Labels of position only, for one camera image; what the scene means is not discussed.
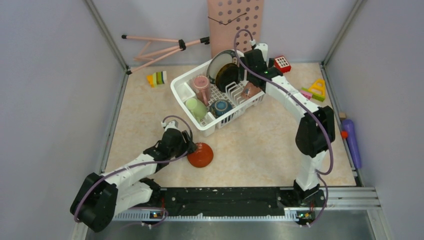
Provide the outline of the salmon mug white interior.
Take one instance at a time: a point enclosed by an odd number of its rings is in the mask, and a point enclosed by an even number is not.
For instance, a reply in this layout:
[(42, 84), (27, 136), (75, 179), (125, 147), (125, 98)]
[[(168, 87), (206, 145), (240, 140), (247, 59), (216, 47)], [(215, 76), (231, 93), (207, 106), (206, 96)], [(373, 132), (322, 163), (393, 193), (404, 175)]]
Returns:
[(243, 88), (240, 96), (245, 99), (248, 100), (252, 97), (254, 97), (255, 95), (257, 95), (258, 93), (260, 93), (262, 90), (260, 87), (255, 86), (253, 83), (251, 82), (247, 82), (247, 84), (245, 85), (245, 87)]

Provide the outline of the light green mug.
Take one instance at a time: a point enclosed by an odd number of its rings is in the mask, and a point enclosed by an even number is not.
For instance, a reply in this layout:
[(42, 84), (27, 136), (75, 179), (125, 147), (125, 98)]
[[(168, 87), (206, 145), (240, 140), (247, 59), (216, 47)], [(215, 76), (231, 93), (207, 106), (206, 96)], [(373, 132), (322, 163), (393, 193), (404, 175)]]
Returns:
[(207, 107), (197, 98), (190, 98), (185, 102), (185, 106), (196, 119), (197, 122), (200, 122), (208, 112)]

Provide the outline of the black plate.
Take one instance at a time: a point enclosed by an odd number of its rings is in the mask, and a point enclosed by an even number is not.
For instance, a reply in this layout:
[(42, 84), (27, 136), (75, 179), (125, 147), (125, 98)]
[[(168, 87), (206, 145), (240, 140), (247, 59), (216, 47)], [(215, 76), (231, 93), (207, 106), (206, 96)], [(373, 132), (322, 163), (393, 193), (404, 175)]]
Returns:
[(231, 83), (238, 84), (239, 82), (239, 67), (235, 63), (224, 65), (215, 78), (215, 85), (222, 93), (226, 92), (227, 85)]

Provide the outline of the white plate green rim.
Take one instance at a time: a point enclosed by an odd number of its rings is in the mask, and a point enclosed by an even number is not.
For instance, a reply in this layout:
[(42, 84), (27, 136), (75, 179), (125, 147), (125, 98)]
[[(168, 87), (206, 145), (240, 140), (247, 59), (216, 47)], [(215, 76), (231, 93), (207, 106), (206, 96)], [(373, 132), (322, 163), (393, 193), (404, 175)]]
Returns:
[(234, 50), (228, 49), (219, 52), (209, 63), (206, 76), (209, 79), (211, 84), (216, 83), (216, 78), (218, 72), (226, 65), (226, 64), (238, 64), (238, 60), (236, 57), (236, 53)]

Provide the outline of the white plastic dish rack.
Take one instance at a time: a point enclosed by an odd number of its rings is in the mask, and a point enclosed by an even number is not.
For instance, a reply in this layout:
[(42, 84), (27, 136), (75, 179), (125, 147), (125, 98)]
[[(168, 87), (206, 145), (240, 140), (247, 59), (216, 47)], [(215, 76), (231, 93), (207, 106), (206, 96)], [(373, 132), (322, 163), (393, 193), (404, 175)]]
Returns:
[(204, 137), (208, 137), (213, 134), (216, 128), (220, 129), (233, 122), (235, 119), (243, 115), (249, 107), (256, 106), (261, 103), (265, 97), (265, 93), (261, 91), (250, 99), (242, 98), (241, 93), (247, 84), (246, 80), (240, 81), (239, 83), (230, 83), (226, 86), (225, 92), (221, 92), (215, 84), (212, 84), (210, 86), (210, 100), (208, 107), (210, 107), (216, 100), (227, 100), (231, 103), (232, 110), (218, 118), (215, 118), (211, 112), (208, 112), (200, 122), (197, 122), (194, 116), (187, 109), (185, 103), (188, 99), (197, 98), (192, 88), (192, 81), (197, 76), (207, 76), (207, 68), (210, 62), (211, 60), (195, 67), (194, 69), (176, 77), (170, 83), (170, 88), (176, 101)]

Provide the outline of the brown ceramic bowl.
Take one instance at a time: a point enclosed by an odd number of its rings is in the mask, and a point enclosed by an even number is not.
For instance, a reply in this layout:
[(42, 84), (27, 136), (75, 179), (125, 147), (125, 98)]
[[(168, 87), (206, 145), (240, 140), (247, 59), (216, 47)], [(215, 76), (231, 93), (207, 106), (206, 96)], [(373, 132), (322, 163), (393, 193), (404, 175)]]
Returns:
[(209, 111), (215, 118), (221, 117), (232, 109), (233, 106), (231, 103), (225, 99), (218, 99), (214, 101), (209, 107)]

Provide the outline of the pink patterned mug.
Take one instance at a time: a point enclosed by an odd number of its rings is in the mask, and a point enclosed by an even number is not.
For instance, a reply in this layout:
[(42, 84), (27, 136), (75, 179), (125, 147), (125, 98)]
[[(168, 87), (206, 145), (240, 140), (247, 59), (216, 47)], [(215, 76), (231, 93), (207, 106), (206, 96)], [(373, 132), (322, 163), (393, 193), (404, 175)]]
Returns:
[(204, 75), (196, 76), (192, 80), (192, 89), (195, 92), (196, 98), (205, 106), (209, 106), (211, 99), (211, 84), (209, 79)]

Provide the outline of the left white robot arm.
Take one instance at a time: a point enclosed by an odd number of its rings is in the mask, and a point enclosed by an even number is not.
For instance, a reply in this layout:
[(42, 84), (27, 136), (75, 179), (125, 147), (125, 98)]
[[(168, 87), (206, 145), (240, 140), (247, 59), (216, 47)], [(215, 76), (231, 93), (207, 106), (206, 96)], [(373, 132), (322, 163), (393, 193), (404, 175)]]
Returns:
[(161, 123), (162, 138), (130, 163), (103, 175), (92, 172), (85, 177), (70, 206), (75, 222), (98, 233), (116, 215), (139, 204), (154, 207), (160, 202), (160, 186), (148, 177), (197, 149), (193, 131), (180, 130), (176, 116), (172, 118)]

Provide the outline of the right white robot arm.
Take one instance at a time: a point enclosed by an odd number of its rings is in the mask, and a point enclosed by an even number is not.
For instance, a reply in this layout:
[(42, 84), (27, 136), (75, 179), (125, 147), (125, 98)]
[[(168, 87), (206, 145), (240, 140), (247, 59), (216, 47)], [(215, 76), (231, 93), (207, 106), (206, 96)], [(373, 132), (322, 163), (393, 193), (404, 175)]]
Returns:
[[(299, 206), (307, 206), (319, 191), (319, 177), (328, 175), (334, 166), (334, 111), (330, 106), (318, 106), (293, 87), (272, 59), (266, 59), (267, 44), (254, 40), (250, 44), (251, 49), (239, 62), (247, 72), (247, 81), (280, 102), (298, 123), (295, 144), (302, 159), (293, 184), (293, 200)], [(323, 173), (320, 169), (325, 156), (330, 157), (330, 166)]]

